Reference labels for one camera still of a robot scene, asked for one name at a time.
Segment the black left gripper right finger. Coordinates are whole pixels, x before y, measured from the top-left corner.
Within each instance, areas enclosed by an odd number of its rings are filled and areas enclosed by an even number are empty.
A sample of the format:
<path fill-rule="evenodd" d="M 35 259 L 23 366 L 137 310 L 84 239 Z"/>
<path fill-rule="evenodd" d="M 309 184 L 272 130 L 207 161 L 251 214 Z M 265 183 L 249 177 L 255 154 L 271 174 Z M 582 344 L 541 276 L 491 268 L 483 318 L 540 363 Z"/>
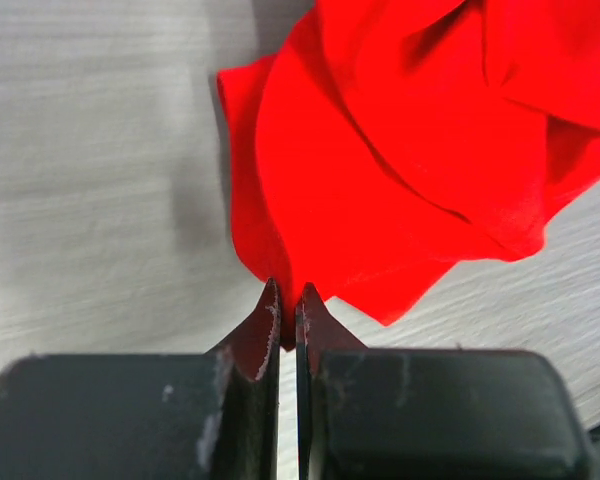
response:
<path fill-rule="evenodd" d="M 592 479 L 554 366 L 526 350 L 370 348 L 313 285 L 296 306 L 303 479 Z"/>

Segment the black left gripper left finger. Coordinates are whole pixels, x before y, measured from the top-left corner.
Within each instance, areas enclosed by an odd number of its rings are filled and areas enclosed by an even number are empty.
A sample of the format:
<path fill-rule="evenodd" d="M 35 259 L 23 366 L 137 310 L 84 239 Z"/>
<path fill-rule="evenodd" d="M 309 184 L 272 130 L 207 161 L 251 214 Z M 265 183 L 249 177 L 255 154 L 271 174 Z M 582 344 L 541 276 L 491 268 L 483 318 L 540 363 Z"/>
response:
<path fill-rule="evenodd" d="M 202 354 L 30 355 L 0 372 L 0 479 L 272 479 L 281 308 Z"/>

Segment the red t shirt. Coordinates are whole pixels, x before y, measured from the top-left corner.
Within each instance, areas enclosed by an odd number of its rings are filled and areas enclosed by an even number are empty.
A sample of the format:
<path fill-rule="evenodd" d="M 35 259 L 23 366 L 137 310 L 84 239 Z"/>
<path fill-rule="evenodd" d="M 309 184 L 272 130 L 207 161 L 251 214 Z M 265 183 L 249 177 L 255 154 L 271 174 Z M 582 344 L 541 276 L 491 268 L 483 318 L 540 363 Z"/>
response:
<path fill-rule="evenodd" d="M 600 1 L 319 1 L 217 86 L 235 250 L 286 348 L 306 283 L 392 324 L 600 180 Z"/>

